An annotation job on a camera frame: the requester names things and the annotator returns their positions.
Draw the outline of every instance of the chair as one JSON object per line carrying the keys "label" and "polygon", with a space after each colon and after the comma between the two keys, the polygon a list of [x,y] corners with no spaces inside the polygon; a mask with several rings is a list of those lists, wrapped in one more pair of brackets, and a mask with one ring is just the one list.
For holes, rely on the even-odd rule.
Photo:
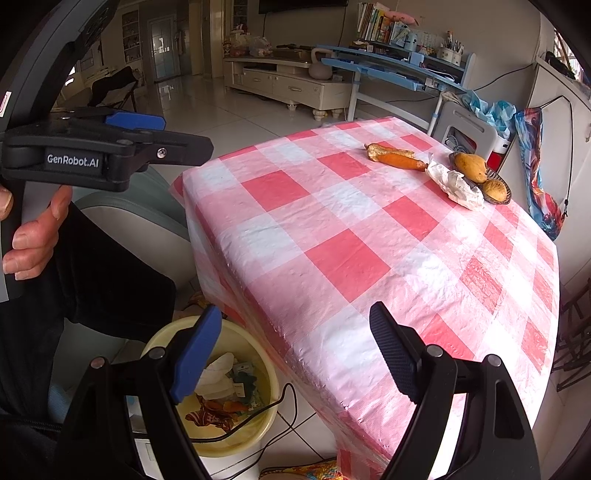
{"label": "chair", "polygon": [[92,97],[88,106],[108,106],[121,109],[131,98],[134,112],[137,112],[134,90],[139,80],[135,77],[131,67],[125,67],[110,77],[104,77],[92,84]]}

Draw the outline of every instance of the plastic bag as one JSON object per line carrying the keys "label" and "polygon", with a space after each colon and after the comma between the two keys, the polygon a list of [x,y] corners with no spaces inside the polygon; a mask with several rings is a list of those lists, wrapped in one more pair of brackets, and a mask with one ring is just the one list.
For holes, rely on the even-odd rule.
{"label": "plastic bag", "polygon": [[273,53],[271,44],[265,37],[251,37],[248,44],[253,57],[269,57]]}

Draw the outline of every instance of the basket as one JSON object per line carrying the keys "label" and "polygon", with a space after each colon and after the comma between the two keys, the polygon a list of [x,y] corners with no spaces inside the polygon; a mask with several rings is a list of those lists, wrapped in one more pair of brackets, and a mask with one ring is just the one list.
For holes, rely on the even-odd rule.
{"label": "basket", "polygon": [[[456,156],[461,153],[461,152],[452,152],[449,154],[449,161],[452,163],[452,168],[455,169],[456,168]],[[495,200],[492,197],[489,197],[486,193],[484,193],[484,191],[482,190],[482,185],[479,183],[476,183],[474,181],[471,181],[470,179],[466,178],[466,176],[464,176],[464,180],[466,181],[466,183],[470,186],[470,187],[478,187],[480,189],[480,191],[482,192],[482,196],[484,197],[484,199],[488,202],[488,203],[492,203],[494,205],[507,205],[510,201],[511,201],[511,189],[509,188],[509,186],[507,185],[507,182],[505,180],[503,180],[501,178],[501,176],[495,172],[494,170],[491,170],[488,165],[486,166],[486,179],[487,180],[499,180],[501,182],[503,182],[503,185],[505,185],[505,188],[507,189],[507,198],[505,199],[504,202],[499,202],[498,200]]]}
{"label": "basket", "polygon": [[[192,327],[198,319],[199,317],[193,316],[169,323],[150,339],[142,355],[145,355],[155,346],[167,346],[176,332]],[[253,364],[255,376],[257,377],[256,387],[266,405],[279,399],[279,382],[275,368],[261,344],[242,327],[223,320],[222,333],[217,339],[208,364],[226,352],[234,353],[234,356],[240,362],[251,362]],[[212,425],[197,427],[192,421],[185,420],[187,413],[199,410],[199,408],[199,400],[195,395],[189,395],[177,405],[178,416],[181,418],[188,436],[191,438],[213,438],[223,435],[224,431],[222,429]],[[263,438],[271,427],[273,420],[275,420],[276,414],[277,407],[270,408],[227,439],[213,443],[194,443],[193,447],[199,456],[204,457],[224,457],[243,452],[253,447]]]}

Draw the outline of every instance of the trash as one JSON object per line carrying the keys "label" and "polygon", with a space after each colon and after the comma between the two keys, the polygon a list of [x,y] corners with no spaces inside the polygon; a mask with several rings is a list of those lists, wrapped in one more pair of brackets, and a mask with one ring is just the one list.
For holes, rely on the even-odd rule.
{"label": "trash", "polygon": [[232,398],[235,395],[234,386],[232,380],[226,374],[232,370],[233,366],[234,355],[224,353],[203,371],[199,383],[195,387],[195,393],[206,400]]}
{"label": "trash", "polygon": [[484,206],[484,196],[477,187],[470,188],[464,180],[464,175],[455,170],[449,170],[445,165],[431,161],[426,170],[427,175],[439,185],[450,200],[469,210],[480,210]]}
{"label": "trash", "polygon": [[508,140],[511,134],[515,133],[515,125],[513,123],[513,116],[517,111],[515,105],[500,100],[489,106],[487,102],[480,99],[473,91],[465,93],[460,98],[462,99],[462,104],[468,110],[474,112],[483,122],[495,127],[499,135],[505,140]]}
{"label": "trash", "polygon": [[256,388],[254,367],[224,353],[203,371],[195,387],[200,409],[185,416],[198,427],[214,425],[229,432],[243,415],[263,406]]}

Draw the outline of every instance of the fingernail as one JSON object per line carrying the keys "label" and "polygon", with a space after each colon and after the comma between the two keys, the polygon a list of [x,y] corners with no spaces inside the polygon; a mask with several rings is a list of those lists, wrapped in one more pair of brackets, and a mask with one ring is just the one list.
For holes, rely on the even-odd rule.
{"label": "fingernail", "polygon": [[12,193],[10,193],[7,189],[0,186],[0,212],[6,212],[8,205],[10,205],[10,200],[12,199]]}
{"label": "fingernail", "polygon": [[15,280],[27,280],[29,278],[29,274],[27,272],[16,272],[14,274]]}
{"label": "fingernail", "polygon": [[18,262],[16,260],[4,260],[2,262],[2,270],[4,274],[14,273],[18,271]]}
{"label": "fingernail", "polygon": [[24,233],[16,233],[12,239],[12,247],[15,250],[26,248],[27,243],[27,236]]}
{"label": "fingernail", "polygon": [[61,218],[64,216],[64,211],[68,208],[69,204],[70,200],[65,199],[62,200],[58,205],[56,205],[55,208],[52,208],[51,214],[53,215],[53,218],[55,218],[56,220],[61,220]]}

